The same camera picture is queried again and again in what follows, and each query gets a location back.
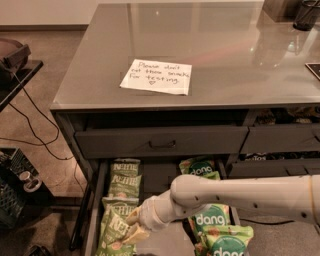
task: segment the power cord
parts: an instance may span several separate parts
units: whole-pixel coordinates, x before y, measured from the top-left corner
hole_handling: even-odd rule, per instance
[[[11,73],[12,73],[12,74],[14,75],[14,77],[17,79],[18,83],[19,83],[19,84],[22,84],[22,82],[20,81],[20,79],[18,78],[18,76],[16,75],[16,73],[14,73],[14,72],[11,72]],[[0,137],[0,139],[1,139],[1,140],[8,140],[8,141],[16,141],[16,142],[26,143],[26,144],[29,144],[29,145],[32,145],[32,146],[44,146],[44,147],[47,149],[47,151],[49,152],[49,154],[52,155],[52,156],[53,156],[54,158],[56,158],[57,160],[62,160],[62,161],[64,161],[64,160],[70,160],[70,159],[72,159],[73,156],[72,156],[72,157],[66,157],[66,158],[60,158],[60,157],[56,156],[55,154],[53,154],[52,151],[48,148],[48,145],[49,145],[49,144],[55,142],[55,141],[58,139],[59,134],[60,134],[60,129],[59,129],[59,127],[58,127],[54,122],[52,122],[52,121],[37,107],[37,105],[34,103],[34,101],[32,100],[32,98],[31,98],[30,95],[28,94],[28,92],[27,92],[24,88],[22,88],[22,89],[23,89],[23,91],[25,92],[25,94],[27,95],[27,97],[29,98],[29,100],[30,100],[30,102],[32,103],[32,105],[35,107],[35,109],[57,129],[56,137],[55,137],[53,140],[45,143],[40,137],[38,137],[38,136],[36,135],[36,133],[35,133],[32,125],[31,125],[31,122],[30,122],[29,117],[28,117],[27,115],[25,115],[22,111],[20,111],[19,109],[17,109],[15,106],[13,106],[11,103],[9,103],[9,105],[10,105],[15,111],[17,111],[20,115],[22,115],[23,117],[25,117],[25,118],[27,119],[28,125],[29,125],[29,127],[30,127],[30,129],[31,129],[31,131],[32,131],[32,133],[33,133],[33,135],[34,135],[34,137],[37,138],[37,139],[41,142],[41,144],[32,143],[32,142],[23,141],[23,140],[3,138],[3,137]]]

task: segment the metal desk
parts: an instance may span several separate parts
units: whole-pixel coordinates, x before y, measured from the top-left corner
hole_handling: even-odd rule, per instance
[[[159,173],[169,177],[165,171],[175,171],[171,158],[187,157],[190,152],[179,148],[179,141],[175,149],[147,148],[148,136],[163,139],[178,131],[186,138],[182,141],[192,141],[184,144],[190,149],[197,144],[196,138],[210,132],[215,145],[205,150],[196,145],[194,154],[227,154],[226,165],[233,167],[239,154],[250,152],[255,144],[246,147],[246,139],[256,139],[252,131],[256,131],[254,122],[262,108],[319,105],[320,83],[305,67],[306,62],[320,61],[318,30],[315,26],[310,32],[301,32],[293,29],[291,22],[275,23],[262,11],[261,2],[99,5],[51,106],[96,193],[87,243],[93,249],[87,247],[87,255],[96,246],[99,205],[105,189],[102,170],[108,172],[108,159],[141,154],[146,160],[144,172],[155,175],[151,180],[162,182]],[[134,59],[192,65],[189,95],[120,88]],[[211,117],[235,113],[237,117],[227,127],[211,123],[220,121]],[[177,128],[176,118],[183,123]],[[199,123],[210,125],[201,127]],[[286,141],[296,140],[295,127],[263,127],[260,137],[282,131],[291,136]],[[280,150],[320,150],[314,138],[320,136],[319,124],[303,126],[300,132],[303,141]],[[147,136],[145,141],[141,134]],[[275,145],[282,142],[284,139],[271,141],[268,149],[278,150]],[[151,185],[145,188],[156,190],[167,184]]]

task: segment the handwritten note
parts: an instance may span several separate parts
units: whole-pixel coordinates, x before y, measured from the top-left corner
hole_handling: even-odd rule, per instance
[[[188,95],[191,65],[134,60],[120,87]]]

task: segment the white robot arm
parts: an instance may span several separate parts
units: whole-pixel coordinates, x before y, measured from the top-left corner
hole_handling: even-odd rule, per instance
[[[320,225],[320,175],[237,180],[181,175],[170,190],[143,202],[136,221],[156,232],[212,203]]]

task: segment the green snack bag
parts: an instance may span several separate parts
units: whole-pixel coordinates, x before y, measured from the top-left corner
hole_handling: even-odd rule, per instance
[[[224,204],[212,204],[207,211],[191,216],[188,220],[193,234],[199,242],[205,226],[230,225],[229,206]]]
[[[129,230],[129,225],[121,218],[120,214],[112,206],[107,226],[104,230],[103,237],[99,241],[96,256],[123,256],[132,255],[133,245],[123,244],[121,240]]]
[[[244,256],[253,238],[253,229],[249,226],[206,226],[203,229],[208,256]]]
[[[132,158],[118,158],[111,164],[111,176],[113,174],[124,176],[137,176],[139,173],[140,160]]]
[[[114,174],[111,177],[108,197],[138,198],[141,175],[129,177]]]
[[[100,224],[100,239],[103,236],[104,229],[107,225],[109,215],[110,215],[110,209],[113,207],[115,210],[118,211],[120,216],[125,219],[137,206],[139,203],[138,198],[108,198],[103,197],[102,198],[102,204],[105,209],[103,213],[103,217]]]
[[[207,156],[200,156],[183,160],[179,164],[182,174],[202,176],[208,179],[219,180],[219,172],[214,171],[214,161]]]
[[[196,243],[194,245],[194,254],[195,256],[207,256],[208,248],[203,243]]]

